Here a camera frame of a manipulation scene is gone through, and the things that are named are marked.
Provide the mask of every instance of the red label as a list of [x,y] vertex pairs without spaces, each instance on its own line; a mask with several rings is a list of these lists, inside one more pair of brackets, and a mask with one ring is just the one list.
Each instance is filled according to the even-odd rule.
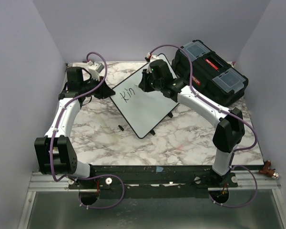
[[200,83],[200,81],[199,81],[196,77],[193,76],[193,80],[194,80],[194,82],[195,82],[197,85],[200,86],[201,83]]
[[218,70],[219,68],[217,66],[215,66],[212,62],[210,62],[208,59],[206,59],[205,61],[208,62],[209,65],[211,65],[213,68],[215,68],[215,70]]

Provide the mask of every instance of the gray floor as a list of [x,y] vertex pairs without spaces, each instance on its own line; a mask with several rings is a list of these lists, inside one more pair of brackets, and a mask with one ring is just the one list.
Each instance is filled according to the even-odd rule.
[[[227,204],[247,202],[252,190],[231,191]],[[247,207],[228,209],[209,199],[124,199],[108,210],[79,207],[73,192],[37,193],[30,229],[283,229],[271,190]],[[115,200],[99,200],[105,206]]]

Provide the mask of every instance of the brown valve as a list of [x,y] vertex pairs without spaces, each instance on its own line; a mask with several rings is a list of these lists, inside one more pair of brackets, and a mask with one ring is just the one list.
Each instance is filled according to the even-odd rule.
[[272,177],[273,179],[279,179],[280,175],[273,169],[271,169],[270,166],[271,166],[271,161],[266,161],[263,169],[260,169],[258,173],[264,174],[268,177]]

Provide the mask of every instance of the marble table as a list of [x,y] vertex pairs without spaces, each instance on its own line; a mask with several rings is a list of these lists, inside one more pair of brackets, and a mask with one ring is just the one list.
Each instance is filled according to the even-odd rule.
[[[114,87],[144,64],[108,63],[107,84]],[[87,67],[87,64],[74,63],[73,66]],[[233,107],[242,110],[244,119],[251,123],[243,98]],[[178,105],[172,113],[172,119],[166,117],[154,129],[155,136],[149,134],[139,139],[110,98],[92,99],[76,116],[71,142],[78,159],[93,165],[212,165],[215,158],[214,128],[184,105]],[[249,146],[253,141],[253,133],[245,126],[245,136],[239,147]],[[259,146],[236,152],[233,164],[263,164]]]

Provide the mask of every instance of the marble surface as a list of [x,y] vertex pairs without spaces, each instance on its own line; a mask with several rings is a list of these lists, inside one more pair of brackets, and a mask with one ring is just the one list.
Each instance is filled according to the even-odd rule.
[[[107,84],[114,87],[144,64],[108,63]],[[73,65],[87,67],[85,63]],[[243,98],[231,107],[242,110],[244,119],[251,123]],[[184,105],[178,105],[173,115],[172,119],[166,117],[154,129],[155,136],[139,139],[111,99],[92,99],[76,116],[71,142],[78,159],[94,165],[212,165],[215,158],[214,128]],[[245,136],[239,147],[249,146],[253,141],[253,133],[245,126]],[[233,164],[263,164],[259,146],[236,152]]]

